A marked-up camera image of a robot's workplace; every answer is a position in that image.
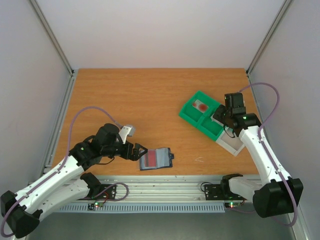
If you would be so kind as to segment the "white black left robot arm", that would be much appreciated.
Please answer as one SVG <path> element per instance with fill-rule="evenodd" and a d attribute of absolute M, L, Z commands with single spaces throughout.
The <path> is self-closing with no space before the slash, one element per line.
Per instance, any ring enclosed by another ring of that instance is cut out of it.
<path fill-rule="evenodd" d="M 0 234 L 4 238 L 24 238 L 58 208 L 76 200 L 97 200 L 112 186 L 104 187 L 87 170 L 100 164 L 103 157 L 137 161 L 144 156 L 147 148 L 127 140 L 134 132 L 131 125 L 119 128 L 106 123 L 95 135 L 68 148 L 66 157 L 38 180 L 17 192 L 3 193 Z"/>

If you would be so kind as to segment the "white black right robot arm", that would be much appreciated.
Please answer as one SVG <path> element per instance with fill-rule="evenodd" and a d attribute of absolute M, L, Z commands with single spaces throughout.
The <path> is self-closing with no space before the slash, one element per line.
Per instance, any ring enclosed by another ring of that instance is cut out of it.
<path fill-rule="evenodd" d="M 265 137 L 259 118 L 255 113 L 246 112 L 242 93 L 227 93 L 224 101 L 212 118 L 232 129 L 247 148 L 258 170 L 261 184 L 233 173 L 222 177 L 221 194 L 225 198 L 238 195 L 251 201 L 261 218 L 292 213 L 295 221 L 304 188 L 302 181 L 292 178 L 281 165 Z"/>

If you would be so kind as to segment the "dark blue card holder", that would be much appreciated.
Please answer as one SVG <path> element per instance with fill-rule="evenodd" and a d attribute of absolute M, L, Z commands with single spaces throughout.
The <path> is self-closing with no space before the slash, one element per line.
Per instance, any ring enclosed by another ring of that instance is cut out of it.
<path fill-rule="evenodd" d="M 139 159 L 139 169 L 141 171 L 157 170 L 173 167 L 174 154 L 169 147 L 153 149 L 156 150 L 156 167 L 145 167 L 145 155 Z"/>

